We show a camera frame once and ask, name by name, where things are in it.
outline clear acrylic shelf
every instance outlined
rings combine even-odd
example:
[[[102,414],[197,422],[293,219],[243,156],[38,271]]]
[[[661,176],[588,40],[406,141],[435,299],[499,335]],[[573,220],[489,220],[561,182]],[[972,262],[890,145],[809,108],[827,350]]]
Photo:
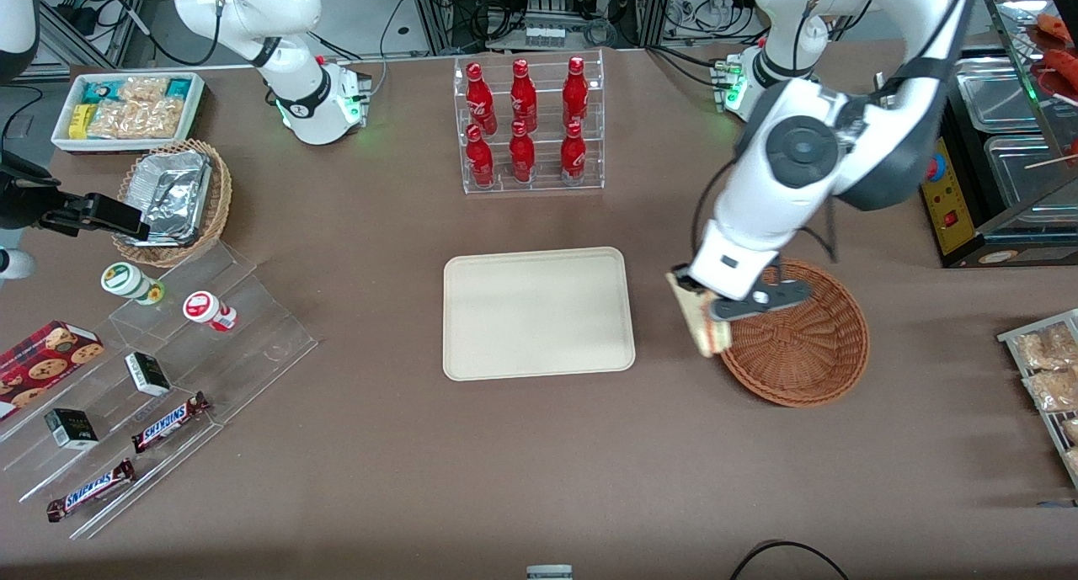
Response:
[[[55,524],[72,539],[97,534],[317,345],[253,270],[220,241],[185,260],[161,277],[166,298],[160,304],[125,303],[98,328],[108,348],[96,364],[68,377],[47,401],[36,401],[32,410],[12,418],[16,424],[3,427],[3,481],[24,506],[40,509],[42,523],[47,523],[51,500],[130,458],[137,481]],[[235,307],[236,327],[222,333],[188,321],[181,304],[196,290],[209,290]],[[132,350],[157,358],[172,385],[168,395],[155,398],[135,388],[124,362]],[[136,455],[130,438],[199,390],[211,408]],[[51,408],[86,412],[100,442],[87,451],[58,447],[42,417]]]
[[[584,79],[588,80],[588,115],[581,124],[581,137],[588,146],[584,176],[578,185],[562,181],[562,141],[565,124],[562,121],[562,86],[568,74],[569,58],[584,59]],[[604,101],[604,65],[600,52],[554,52],[528,54],[528,72],[536,84],[539,127],[531,133],[536,147],[536,175],[529,184],[521,184],[512,176],[509,141],[512,139],[512,105],[509,92],[513,85],[513,59],[520,56],[470,56],[457,58],[454,65],[453,99],[456,108],[457,143],[460,148],[460,174],[465,193],[507,193],[533,191],[573,191],[602,189],[606,184],[605,136],[606,114]],[[475,187],[468,168],[467,137],[465,129],[471,123],[468,112],[468,80],[464,69],[469,63],[483,67],[483,79],[494,94],[494,114],[498,130],[485,140],[494,153],[495,183],[490,189]]]

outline red coca-cola bottle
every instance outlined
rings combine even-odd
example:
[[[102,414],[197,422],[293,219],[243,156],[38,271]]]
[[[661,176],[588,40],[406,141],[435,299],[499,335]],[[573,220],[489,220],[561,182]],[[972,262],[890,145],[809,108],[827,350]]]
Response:
[[[536,174],[536,146],[528,136],[523,120],[513,122],[513,139],[509,141],[509,154],[513,157],[513,178],[521,184],[528,184]]]
[[[535,132],[539,127],[539,107],[527,59],[513,59],[513,87],[509,89],[509,97],[513,101],[513,119],[524,122],[528,132]]]
[[[494,185],[494,155],[490,154],[490,147],[483,140],[483,132],[475,124],[468,124],[466,130],[468,135],[468,147],[465,153],[468,155],[468,168],[472,172],[472,180],[480,189],[489,189]]]
[[[583,122],[588,116],[588,81],[584,80],[584,59],[569,58],[569,77],[562,88],[562,119],[568,127],[572,121]]]
[[[580,138],[580,122],[573,120],[565,126],[562,141],[562,181],[576,187],[584,179],[584,154],[588,146]]]
[[[470,63],[465,68],[468,74],[468,112],[474,123],[483,128],[483,133],[494,136],[498,132],[498,119],[494,116],[494,95],[490,86],[483,81],[483,68],[478,63]]]

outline table surface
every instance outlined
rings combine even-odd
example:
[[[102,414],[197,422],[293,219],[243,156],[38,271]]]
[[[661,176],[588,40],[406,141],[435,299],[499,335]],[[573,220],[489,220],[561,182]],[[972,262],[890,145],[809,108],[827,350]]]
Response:
[[[868,92],[900,54],[838,43],[819,73]],[[607,188],[554,197],[465,197],[451,59],[392,63],[369,127],[324,148],[281,127],[254,70],[206,71],[198,135],[235,188],[224,239],[320,346],[92,540],[0,482],[0,576],[462,580],[564,562],[582,580],[714,579],[785,538],[853,578],[1075,577],[1076,511],[1033,506],[1074,493],[995,341],[1078,306],[1063,295],[1075,270],[943,271],[920,199],[840,206],[828,271],[865,310],[868,370],[834,404],[771,405],[696,354],[663,277],[689,260],[697,193],[741,126],[644,52],[605,59]],[[52,171],[113,193],[130,162],[58,152]],[[450,259],[592,246],[625,257],[630,370],[442,374]],[[0,295],[2,348],[118,306],[97,286],[119,258],[108,236],[30,232],[24,247],[39,274]],[[826,265],[805,236],[787,254]]]

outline brown woven basket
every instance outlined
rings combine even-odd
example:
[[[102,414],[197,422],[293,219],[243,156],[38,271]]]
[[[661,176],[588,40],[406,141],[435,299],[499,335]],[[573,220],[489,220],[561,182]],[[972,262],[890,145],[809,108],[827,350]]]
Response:
[[[790,408],[830,403],[854,388],[869,360],[869,330],[854,296],[821,270],[783,261],[783,278],[812,287],[791,308],[730,323],[722,361],[746,388]],[[764,279],[774,282],[775,271]]]
[[[210,175],[209,191],[206,193],[206,208],[203,210],[202,232],[198,235],[198,240],[193,246],[185,248],[136,248],[124,245],[118,236],[112,235],[112,243],[115,244],[116,249],[132,262],[162,268],[176,266],[181,260],[193,254],[195,250],[220,237],[224,231],[224,223],[229,220],[229,204],[232,202],[232,176],[229,174],[229,166],[224,165],[221,155],[212,147],[199,140],[169,143],[150,151],[150,154],[179,153],[181,151],[199,151],[213,162],[213,172]],[[147,156],[149,155],[143,155],[138,162]],[[120,201],[127,196],[127,188],[130,187],[138,162],[135,162],[135,165],[127,170],[127,177],[120,185]]]

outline red cookie box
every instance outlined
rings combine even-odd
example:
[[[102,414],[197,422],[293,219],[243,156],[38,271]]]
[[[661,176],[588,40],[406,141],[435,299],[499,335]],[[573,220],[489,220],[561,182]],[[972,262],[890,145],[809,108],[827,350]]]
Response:
[[[103,350],[97,334],[52,321],[0,354],[0,420]]]

